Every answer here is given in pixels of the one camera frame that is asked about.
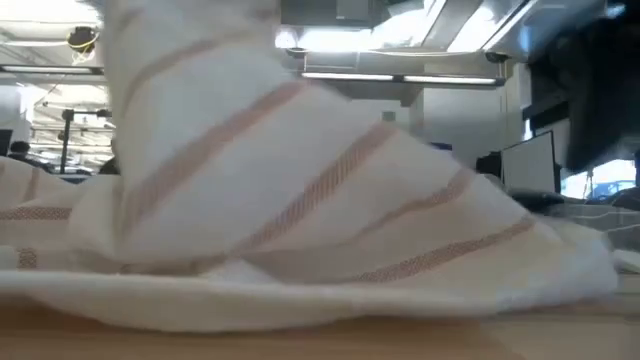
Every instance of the striped towel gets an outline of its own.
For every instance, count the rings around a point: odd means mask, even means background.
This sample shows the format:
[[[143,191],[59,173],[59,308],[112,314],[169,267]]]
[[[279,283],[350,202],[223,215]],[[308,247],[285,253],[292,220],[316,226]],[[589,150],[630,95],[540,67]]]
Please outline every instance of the striped towel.
[[[0,292],[111,324],[222,331],[614,290],[599,233],[558,231],[295,79],[272,48],[278,14],[273,0],[110,1],[122,177],[75,187],[2,162]]]

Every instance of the towel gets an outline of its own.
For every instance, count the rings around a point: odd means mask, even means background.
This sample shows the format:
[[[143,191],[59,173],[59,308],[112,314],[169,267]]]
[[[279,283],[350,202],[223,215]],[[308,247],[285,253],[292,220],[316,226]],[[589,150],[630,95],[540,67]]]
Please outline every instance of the towel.
[[[0,293],[142,329],[480,316],[607,294],[602,236],[486,178],[273,48],[274,0],[109,1],[122,176],[2,160]]]

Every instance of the ceiling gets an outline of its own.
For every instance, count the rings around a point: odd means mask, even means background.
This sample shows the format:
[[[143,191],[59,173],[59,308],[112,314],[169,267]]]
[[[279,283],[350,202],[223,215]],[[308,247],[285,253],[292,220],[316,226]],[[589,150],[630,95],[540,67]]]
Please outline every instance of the ceiling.
[[[102,27],[102,3],[0,0],[0,64],[101,66],[99,43],[93,58],[79,59],[64,42],[75,26]],[[365,29],[370,34],[367,39],[374,39],[382,47],[359,52],[307,52],[304,60],[283,51],[282,62],[296,72],[500,78],[505,74],[504,68],[487,61],[480,50],[526,61],[558,32],[602,16],[605,3],[606,0],[282,0],[282,29],[293,31],[296,41],[305,32],[324,24],[333,30]],[[407,13],[413,15],[396,21],[397,16]],[[15,46],[20,41],[63,44]],[[58,135],[64,126],[60,108],[92,110],[108,104],[106,83],[101,77],[0,73],[0,85],[18,83],[25,86],[24,91],[42,100],[38,101],[33,121],[33,143],[42,144],[42,150],[59,151]],[[329,83],[352,98],[405,102],[423,87],[400,83]],[[45,101],[49,107],[42,106]],[[89,125],[74,123],[72,127],[72,149],[78,156],[83,153],[89,159],[83,160],[88,166],[109,154],[110,129],[91,121]]]

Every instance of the dish towel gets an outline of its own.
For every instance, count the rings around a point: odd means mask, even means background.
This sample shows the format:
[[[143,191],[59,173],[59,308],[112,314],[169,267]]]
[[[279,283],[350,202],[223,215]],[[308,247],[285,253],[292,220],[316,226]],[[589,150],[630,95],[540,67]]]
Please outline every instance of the dish towel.
[[[273,0],[109,1],[121,177],[3,160],[0,292],[164,331],[479,316],[613,291],[547,223],[273,49]]]

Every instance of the person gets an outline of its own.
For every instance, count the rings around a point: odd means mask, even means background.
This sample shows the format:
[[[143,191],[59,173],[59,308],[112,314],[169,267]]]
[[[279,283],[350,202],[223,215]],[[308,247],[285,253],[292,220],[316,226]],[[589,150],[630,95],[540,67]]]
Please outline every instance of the person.
[[[118,160],[116,159],[115,138],[111,139],[111,149],[113,151],[113,157],[104,163],[98,172],[100,175],[120,175],[120,167],[118,166]]]
[[[25,141],[15,141],[11,144],[9,151],[9,158],[13,160],[22,161],[23,163],[27,163],[33,167],[40,168],[48,173],[51,173],[51,169],[44,163],[41,163],[38,160],[30,159],[27,157],[29,155],[29,150],[31,150],[31,145]]]

